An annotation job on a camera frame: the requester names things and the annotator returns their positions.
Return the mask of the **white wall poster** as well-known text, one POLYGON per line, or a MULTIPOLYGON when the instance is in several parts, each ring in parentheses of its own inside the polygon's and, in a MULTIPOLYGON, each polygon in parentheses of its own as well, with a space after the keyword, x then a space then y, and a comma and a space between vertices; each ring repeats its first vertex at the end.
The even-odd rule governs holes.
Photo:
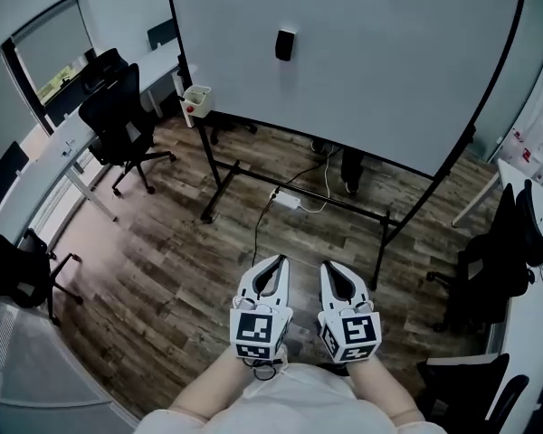
POLYGON ((543 184, 543 106, 524 131, 512 131, 500 151, 500 159, 543 184))

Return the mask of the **person's white shirt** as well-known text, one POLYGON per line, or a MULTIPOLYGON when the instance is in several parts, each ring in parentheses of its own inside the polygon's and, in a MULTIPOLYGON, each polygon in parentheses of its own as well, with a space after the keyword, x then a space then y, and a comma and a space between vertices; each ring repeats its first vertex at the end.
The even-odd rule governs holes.
POLYGON ((227 409, 202 422, 173 410, 155 410, 133 434, 446 434, 416 421, 397 427, 377 406, 356 398, 337 375, 292 364, 267 382, 254 381, 227 409))

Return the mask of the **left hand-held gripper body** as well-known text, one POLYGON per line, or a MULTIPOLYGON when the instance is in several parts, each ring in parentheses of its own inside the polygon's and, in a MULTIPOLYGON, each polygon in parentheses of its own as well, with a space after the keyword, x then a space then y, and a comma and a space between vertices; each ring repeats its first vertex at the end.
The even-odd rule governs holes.
POLYGON ((292 319, 292 310, 247 297, 235 297, 230 309, 230 343, 238 358, 273 360, 292 319))

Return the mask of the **black desk divider panel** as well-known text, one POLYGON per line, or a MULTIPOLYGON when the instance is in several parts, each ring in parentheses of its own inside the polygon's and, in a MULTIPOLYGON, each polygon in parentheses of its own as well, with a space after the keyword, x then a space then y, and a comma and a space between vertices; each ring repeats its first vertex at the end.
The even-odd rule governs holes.
POLYGON ((28 161, 28 155, 17 142, 13 142, 0 158, 0 204, 28 161))
POLYGON ((151 27, 148 29, 147 34, 148 44, 152 51, 177 38, 175 23, 172 19, 168 19, 161 24, 151 27))

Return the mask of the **person's right forearm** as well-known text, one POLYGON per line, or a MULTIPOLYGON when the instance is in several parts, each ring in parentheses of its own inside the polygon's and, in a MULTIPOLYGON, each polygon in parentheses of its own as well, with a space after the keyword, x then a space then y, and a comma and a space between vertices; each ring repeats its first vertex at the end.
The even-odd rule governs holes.
POLYGON ((414 398, 376 356, 347 364, 357 397, 376 405, 397 426, 424 421, 414 398))

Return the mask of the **white emergency stop box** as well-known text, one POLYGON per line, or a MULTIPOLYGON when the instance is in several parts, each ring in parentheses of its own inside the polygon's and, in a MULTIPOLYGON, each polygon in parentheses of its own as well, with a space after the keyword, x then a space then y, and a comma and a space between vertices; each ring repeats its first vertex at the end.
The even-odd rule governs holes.
POLYGON ((179 97, 186 124, 190 128, 195 125, 195 118, 205 118, 213 108, 212 90, 209 87, 192 85, 179 97), (188 106, 195 108, 193 113, 187 113, 188 106))

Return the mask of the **person's left forearm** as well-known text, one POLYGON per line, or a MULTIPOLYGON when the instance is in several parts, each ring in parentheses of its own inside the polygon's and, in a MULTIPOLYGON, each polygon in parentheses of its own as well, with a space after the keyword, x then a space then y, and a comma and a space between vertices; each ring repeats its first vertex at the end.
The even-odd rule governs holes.
POLYGON ((201 421, 210 420, 229 407, 252 380, 252 369, 228 347, 176 396, 169 409, 201 421))

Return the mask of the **large white board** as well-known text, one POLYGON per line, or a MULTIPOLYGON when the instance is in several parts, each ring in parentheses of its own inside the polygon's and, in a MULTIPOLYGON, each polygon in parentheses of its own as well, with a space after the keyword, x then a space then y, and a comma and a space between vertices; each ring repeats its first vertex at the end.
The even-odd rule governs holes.
POLYGON ((214 108, 433 176, 474 123, 524 0, 173 0, 214 108), (275 57, 280 29, 292 58, 275 57))

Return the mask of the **white office desk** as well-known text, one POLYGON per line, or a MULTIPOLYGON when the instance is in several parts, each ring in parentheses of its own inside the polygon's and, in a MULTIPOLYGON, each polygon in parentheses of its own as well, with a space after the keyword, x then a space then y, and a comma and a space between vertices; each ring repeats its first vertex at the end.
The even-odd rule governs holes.
POLYGON ((73 111, 57 127, 39 158, 30 162, 17 176, 1 203, 1 235, 12 243, 19 241, 52 189, 64 176, 109 219, 118 219, 73 169, 74 163, 96 138, 94 131, 77 111, 73 111))
MULTIPOLYGON (((543 187, 532 184, 533 207, 543 236, 543 187)), ((507 309, 500 353, 510 356, 503 381, 497 390, 502 393, 513 377, 529 377, 529 384, 519 396, 500 434, 523 434, 543 388, 543 268, 534 268, 535 283, 528 291, 510 300, 507 309)))
POLYGON ((165 45, 159 45, 154 51, 146 54, 138 61, 139 93, 146 96, 158 118, 163 117, 163 111, 151 91, 152 86, 164 78, 172 77, 171 73, 178 67, 180 54, 177 40, 165 45))

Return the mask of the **white power strip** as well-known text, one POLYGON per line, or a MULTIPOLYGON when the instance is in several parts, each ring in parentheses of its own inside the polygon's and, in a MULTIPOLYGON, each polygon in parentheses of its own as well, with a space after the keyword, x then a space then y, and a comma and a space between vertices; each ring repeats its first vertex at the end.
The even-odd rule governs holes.
POLYGON ((273 191, 271 201, 291 210, 300 208, 300 198, 283 191, 273 191))

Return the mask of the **black mesh office chair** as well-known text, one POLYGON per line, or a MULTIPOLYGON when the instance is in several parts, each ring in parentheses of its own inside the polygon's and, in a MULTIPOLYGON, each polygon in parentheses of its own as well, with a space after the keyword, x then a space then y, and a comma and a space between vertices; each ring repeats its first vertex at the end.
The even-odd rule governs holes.
POLYGON ((169 150, 151 150, 155 146, 155 125, 140 102, 138 65, 132 63, 122 69, 109 86, 90 95, 79 107, 79 116, 101 142, 104 161, 123 167, 111 186, 112 192, 120 196, 119 183, 136 169, 147 192, 153 194, 155 188, 148 183, 141 164, 164 157, 175 162, 176 156, 169 150))

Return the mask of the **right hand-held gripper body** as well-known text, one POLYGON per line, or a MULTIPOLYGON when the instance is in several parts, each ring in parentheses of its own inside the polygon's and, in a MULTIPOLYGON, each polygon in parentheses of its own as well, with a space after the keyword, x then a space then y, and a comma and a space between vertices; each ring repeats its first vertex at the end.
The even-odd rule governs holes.
POLYGON ((370 359, 381 345, 380 315, 372 301, 318 315, 319 337, 334 363, 370 359))

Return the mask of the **black device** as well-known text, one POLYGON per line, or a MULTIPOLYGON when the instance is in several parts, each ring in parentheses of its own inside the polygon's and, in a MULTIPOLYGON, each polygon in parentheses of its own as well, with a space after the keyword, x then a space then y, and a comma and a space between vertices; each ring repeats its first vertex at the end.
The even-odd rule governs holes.
POLYGON ((280 29, 275 41, 275 57, 280 61, 290 61, 293 54, 296 33, 280 29))

